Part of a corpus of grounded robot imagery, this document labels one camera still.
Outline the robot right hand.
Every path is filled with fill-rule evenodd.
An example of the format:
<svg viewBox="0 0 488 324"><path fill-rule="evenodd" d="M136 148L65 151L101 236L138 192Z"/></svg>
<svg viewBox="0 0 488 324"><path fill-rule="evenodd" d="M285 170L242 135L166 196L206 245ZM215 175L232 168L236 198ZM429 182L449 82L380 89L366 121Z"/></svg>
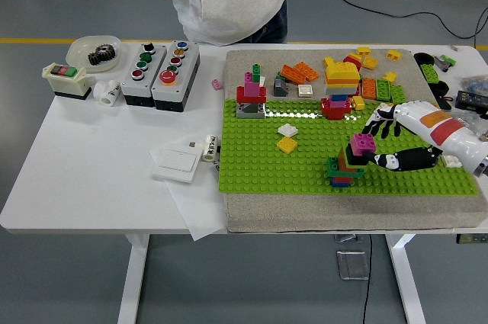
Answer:
<svg viewBox="0 0 488 324"><path fill-rule="evenodd" d="M425 147L405 149L392 154L365 152L363 158L394 172L432 168L441 154L456 157L466 171L477 177L487 174L487 142L459 120L427 101L380 104L368 119L363 133L384 139L393 128L399 136L404 128L428 143Z"/></svg>

